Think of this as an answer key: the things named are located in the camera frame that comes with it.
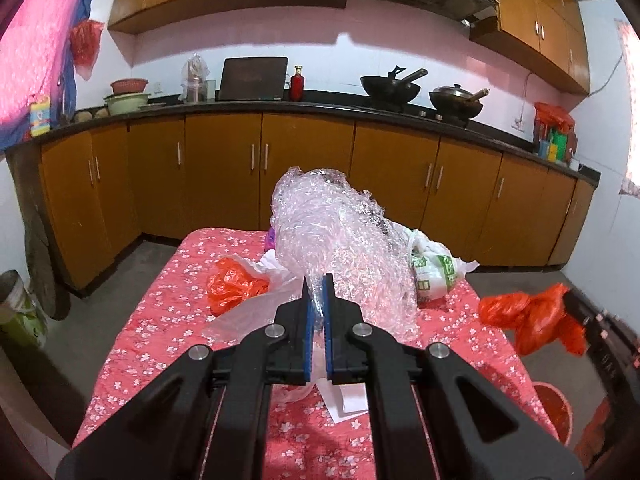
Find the metal screw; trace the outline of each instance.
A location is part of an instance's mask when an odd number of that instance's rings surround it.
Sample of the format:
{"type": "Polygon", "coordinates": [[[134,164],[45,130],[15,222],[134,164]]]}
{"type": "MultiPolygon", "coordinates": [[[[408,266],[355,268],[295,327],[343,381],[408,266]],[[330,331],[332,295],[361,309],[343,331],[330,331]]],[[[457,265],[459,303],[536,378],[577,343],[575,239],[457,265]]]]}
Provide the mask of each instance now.
{"type": "Polygon", "coordinates": [[[189,348],[189,357],[194,361],[202,361],[209,355],[209,348],[205,345],[196,345],[189,348]]]}
{"type": "Polygon", "coordinates": [[[444,359],[449,356],[449,347],[444,343],[434,343],[429,346],[429,353],[438,359],[444,359]]]}
{"type": "Polygon", "coordinates": [[[270,324],[264,329],[267,337],[280,337],[284,334],[284,327],[278,324],[270,324]]]}
{"type": "Polygon", "coordinates": [[[355,335],[359,335],[360,337],[367,337],[373,334],[371,325],[367,323],[356,323],[353,325],[352,330],[355,335]]]}

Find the blue cloth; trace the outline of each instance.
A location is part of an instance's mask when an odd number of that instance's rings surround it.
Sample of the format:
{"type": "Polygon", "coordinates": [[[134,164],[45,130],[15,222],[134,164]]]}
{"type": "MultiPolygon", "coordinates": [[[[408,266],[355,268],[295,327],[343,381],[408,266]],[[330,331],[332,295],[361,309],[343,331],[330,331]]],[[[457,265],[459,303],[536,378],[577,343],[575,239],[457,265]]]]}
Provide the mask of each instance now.
{"type": "MultiPolygon", "coordinates": [[[[78,0],[76,5],[76,13],[71,21],[71,30],[82,20],[86,20],[91,13],[91,0],[78,0]]],[[[76,80],[74,78],[74,62],[71,55],[71,44],[68,39],[69,34],[67,31],[66,45],[64,50],[64,63],[62,74],[60,75],[60,81],[64,84],[65,91],[65,110],[68,116],[73,116],[76,111],[76,80]]],[[[59,125],[58,111],[60,109],[60,103],[52,102],[50,109],[50,121],[51,126],[56,127],[59,125]]],[[[25,134],[29,131],[29,112],[18,119],[7,124],[0,124],[0,152],[4,151],[14,144],[18,144],[24,138],[25,134]]]]}

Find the pink floral bedsheet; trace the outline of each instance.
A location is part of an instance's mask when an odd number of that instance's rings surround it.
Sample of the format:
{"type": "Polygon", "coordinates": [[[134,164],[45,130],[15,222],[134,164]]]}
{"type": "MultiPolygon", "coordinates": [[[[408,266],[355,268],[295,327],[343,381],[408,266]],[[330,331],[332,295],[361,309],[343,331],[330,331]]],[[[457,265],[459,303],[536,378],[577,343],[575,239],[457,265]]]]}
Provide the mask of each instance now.
{"type": "MultiPolygon", "coordinates": [[[[213,319],[204,290],[210,265],[238,254],[258,260],[264,232],[207,228],[188,235],[131,315],[105,361],[74,446],[190,346],[220,345],[200,333],[213,319]]],[[[522,362],[501,330],[483,326],[467,282],[418,313],[418,345],[442,341],[556,436],[522,362]]],[[[272,403],[263,478],[375,477],[369,416],[334,424],[316,388],[292,404],[272,403]]]]}

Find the pink basket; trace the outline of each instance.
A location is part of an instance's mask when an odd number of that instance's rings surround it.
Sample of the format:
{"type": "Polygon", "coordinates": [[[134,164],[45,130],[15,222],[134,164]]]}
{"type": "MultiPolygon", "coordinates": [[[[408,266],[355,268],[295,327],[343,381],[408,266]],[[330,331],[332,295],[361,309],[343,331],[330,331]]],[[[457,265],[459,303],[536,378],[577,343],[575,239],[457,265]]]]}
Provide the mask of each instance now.
{"type": "Polygon", "coordinates": [[[113,88],[113,95],[135,94],[144,92],[148,83],[146,79],[119,79],[111,83],[111,88],[113,88]]]}

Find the pink curtain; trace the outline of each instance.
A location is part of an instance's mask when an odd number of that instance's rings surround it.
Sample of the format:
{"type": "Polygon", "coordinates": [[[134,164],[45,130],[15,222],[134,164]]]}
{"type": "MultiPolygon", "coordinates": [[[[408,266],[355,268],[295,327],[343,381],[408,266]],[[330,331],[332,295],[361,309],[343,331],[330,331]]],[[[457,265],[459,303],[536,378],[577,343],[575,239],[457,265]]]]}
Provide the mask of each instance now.
{"type": "Polygon", "coordinates": [[[0,136],[24,118],[31,96],[58,102],[58,77],[77,4],[25,0],[0,39],[0,136]]]}
{"type": "Polygon", "coordinates": [[[631,93],[631,142],[620,194],[640,198],[640,40],[633,27],[618,22],[631,93]]]}

